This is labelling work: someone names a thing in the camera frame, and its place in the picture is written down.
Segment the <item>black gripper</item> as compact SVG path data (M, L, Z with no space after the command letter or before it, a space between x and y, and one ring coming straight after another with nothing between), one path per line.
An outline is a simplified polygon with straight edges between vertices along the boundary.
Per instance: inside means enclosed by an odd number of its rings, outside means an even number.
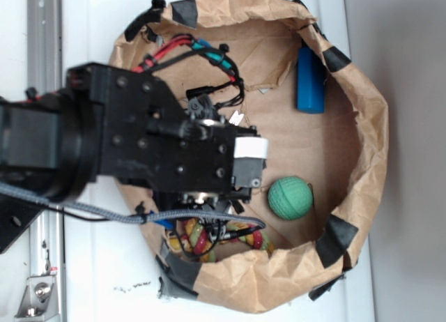
M267 140L224 117L188 114L161 79L94 64L91 99L103 108L100 175L159 192L243 201L260 187Z

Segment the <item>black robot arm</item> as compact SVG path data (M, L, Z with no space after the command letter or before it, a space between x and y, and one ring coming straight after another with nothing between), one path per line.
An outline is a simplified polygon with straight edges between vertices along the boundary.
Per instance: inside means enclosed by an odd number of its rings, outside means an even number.
M52 201L75 200L98 176L249 200L267 156L256 130L198 116L161 79L102 64L70 69L63 89L38 100L1 102L1 180Z

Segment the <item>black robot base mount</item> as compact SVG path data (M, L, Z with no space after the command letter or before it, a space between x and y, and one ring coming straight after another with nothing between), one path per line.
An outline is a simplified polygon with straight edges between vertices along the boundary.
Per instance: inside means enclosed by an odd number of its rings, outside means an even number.
M43 208L1 195L0 246L4 254L42 213Z

